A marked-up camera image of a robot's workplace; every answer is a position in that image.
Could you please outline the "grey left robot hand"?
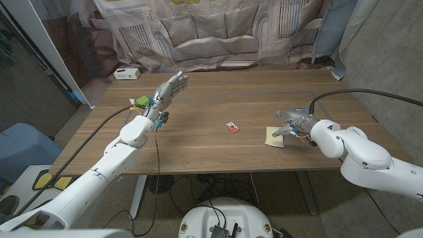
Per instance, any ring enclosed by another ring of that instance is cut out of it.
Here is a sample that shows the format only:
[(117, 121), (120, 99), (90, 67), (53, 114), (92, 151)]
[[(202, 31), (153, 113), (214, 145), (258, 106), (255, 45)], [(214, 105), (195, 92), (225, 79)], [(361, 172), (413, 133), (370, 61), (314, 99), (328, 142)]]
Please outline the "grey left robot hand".
[(188, 86), (188, 76), (178, 71), (168, 81), (160, 84), (153, 94), (151, 104), (143, 111), (143, 116), (156, 122), (172, 99)]

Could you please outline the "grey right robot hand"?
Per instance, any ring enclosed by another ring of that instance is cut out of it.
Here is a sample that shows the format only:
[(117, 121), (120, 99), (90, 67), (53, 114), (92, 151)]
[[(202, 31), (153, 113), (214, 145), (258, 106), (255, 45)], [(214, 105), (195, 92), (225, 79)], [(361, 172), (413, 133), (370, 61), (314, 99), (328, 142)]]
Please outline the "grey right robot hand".
[(277, 129), (272, 137), (294, 135), (295, 129), (302, 129), (306, 134), (311, 132), (312, 127), (321, 119), (305, 108), (290, 108), (277, 111), (273, 114), (273, 118), (282, 118), (287, 121), (286, 125)]

